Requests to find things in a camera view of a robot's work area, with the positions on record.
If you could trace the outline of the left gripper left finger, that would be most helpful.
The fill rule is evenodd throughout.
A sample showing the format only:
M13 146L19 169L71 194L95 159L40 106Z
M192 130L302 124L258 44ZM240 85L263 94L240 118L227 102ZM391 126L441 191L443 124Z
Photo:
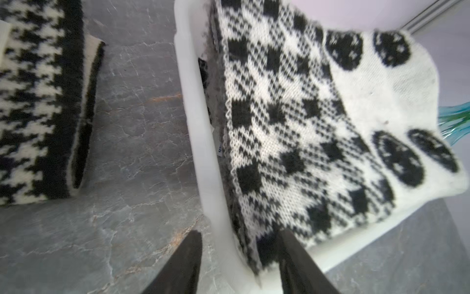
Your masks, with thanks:
M160 270L156 278L143 290L144 294L195 294L198 288L202 234L190 231Z

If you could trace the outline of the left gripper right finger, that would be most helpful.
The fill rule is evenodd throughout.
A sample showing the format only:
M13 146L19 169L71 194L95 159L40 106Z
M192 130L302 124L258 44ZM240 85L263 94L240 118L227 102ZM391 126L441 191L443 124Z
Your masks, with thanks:
M285 294L339 294L294 234L277 234L277 257Z

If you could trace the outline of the black white patterned scarf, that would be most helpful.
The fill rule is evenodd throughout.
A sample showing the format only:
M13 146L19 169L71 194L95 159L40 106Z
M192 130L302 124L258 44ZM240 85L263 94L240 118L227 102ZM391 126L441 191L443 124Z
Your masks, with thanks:
M285 1L213 1L225 185L246 262L469 186L438 128L438 73L403 31L321 27Z

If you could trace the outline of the houndstooth folded scarf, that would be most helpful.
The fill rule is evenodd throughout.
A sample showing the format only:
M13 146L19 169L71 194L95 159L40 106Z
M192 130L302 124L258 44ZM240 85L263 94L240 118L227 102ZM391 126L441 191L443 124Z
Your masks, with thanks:
M77 195L104 42L81 1L1 2L1 204Z

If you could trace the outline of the white plastic basket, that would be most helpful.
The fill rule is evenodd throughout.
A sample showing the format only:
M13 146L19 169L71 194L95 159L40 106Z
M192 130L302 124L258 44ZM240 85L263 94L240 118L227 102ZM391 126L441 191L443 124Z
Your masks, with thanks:
M197 65L197 57L206 48L203 34L208 27L210 4L210 1L175 2L175 49L201 205L211 223L219 266L229 286L237 294L279 294L278 270L263 273L258 279L243 261L223 193L217 150ZM331 241L310 247L308 252L323 271L329 271L395 228L426 201L425 197L416 197L410 203L402 204L391 217L349 230Z

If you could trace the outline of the glass vase with flowers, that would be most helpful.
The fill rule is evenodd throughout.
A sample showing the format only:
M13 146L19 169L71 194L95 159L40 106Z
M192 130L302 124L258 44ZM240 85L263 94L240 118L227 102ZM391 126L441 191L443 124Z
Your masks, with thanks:
M439 107L438 126L444 139L450 145L456 144L470 133L470 103Z

